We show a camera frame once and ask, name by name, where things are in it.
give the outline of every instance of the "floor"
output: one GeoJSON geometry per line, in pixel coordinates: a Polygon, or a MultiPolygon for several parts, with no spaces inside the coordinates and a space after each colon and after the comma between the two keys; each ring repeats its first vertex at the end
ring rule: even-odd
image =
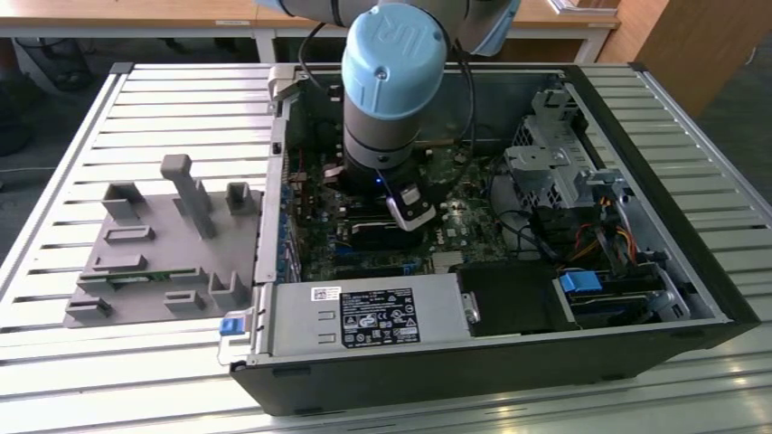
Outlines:
{"type": "MultiPolygon", "coordinates": [[[[34,128],[26,148],[0,157],[0,260],[5,257],[31,207],[45,187],[50,170],[1,173],[9,168],[54,167],[81,124],[109,66],[114,61],[234,62],[250,61],[253,53],[238,42],[237,52],[217,47],[210,39],[179,40],[170,49],[158,40],[81,41],[87,52],[94,84],[77,92],[58,92],[50,86],[29,57],[21,53],[21,68],[43,88],[46,97],[25,113],[34,128]]],[[[698,124],[739,171],[772,201],[772,34],[757,48],[753,62],[743,66],[699,117],[698,124]]]]}

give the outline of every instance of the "desk leg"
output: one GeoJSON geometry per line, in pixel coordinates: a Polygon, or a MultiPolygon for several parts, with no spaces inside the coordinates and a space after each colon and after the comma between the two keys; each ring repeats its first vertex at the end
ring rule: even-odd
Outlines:
{"type": "Polygon", "coordinates": [[[587,38],[581,43],[581,48],[575,53],[575,63],[594,63],[610,32],[607,29],[594,29],[587,32],[587,38]]]}
{"type": "Polygon", "coordinates": [[[275,50],[273,49],[275,31],[273,29],[254,29],[253,34],[259,63],[275,63],[275,50]]]}

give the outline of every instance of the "ur logo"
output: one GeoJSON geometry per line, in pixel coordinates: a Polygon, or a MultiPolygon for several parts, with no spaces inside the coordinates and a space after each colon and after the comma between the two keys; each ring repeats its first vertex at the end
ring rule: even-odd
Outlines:
{"type": "Polygon", "coordinates": [[[383,17],[377,27],[377,32],[374,32],[374,37],[379,42],[401,47],[401,54],[405,57],[414,57],[423,33],[423,29],[411,27],[405,23],[395,23],[387,17],[383,17]]]}

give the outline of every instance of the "circuit board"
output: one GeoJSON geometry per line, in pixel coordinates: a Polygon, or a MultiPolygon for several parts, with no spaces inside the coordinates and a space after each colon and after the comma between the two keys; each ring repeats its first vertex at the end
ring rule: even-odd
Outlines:
{"type": "MultiPolygon", "coordinates": [[[[419,170],[430,183],[451,180],[461,170],[463,154],[455,146],[431,148],[419,170]]],[[[287,177],[294,191],[285,210],[297,223],[297,251],[301,281],[413,276],[447,272],[461,262],[506,259],[509,248],[501,236],[486,200],[487,160],[473,161],[458,187],[438,205],[437,217],[415,232],[393,230],[409,248],[354,250],[358,231],[395,226],[385,198],[363,202],[322,186],[326,155],[305,151],[305,161],[291,161],[287,177]],[[442,258],[443,264],[433,259],[442,258]]]]}

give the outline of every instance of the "gray plastic peg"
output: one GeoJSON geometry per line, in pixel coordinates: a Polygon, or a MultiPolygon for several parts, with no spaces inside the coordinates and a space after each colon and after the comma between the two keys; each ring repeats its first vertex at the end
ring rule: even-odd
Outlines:
{"type": "Polygon", "coordinates": [[[202,239],[207,239],[215,235],[214,223],[209,218],[209,196],[203,185],[190,177],[191,164],[190,157],[185,154],[163,156],[159,174],[173,182],[197,233],[202,239]]]}

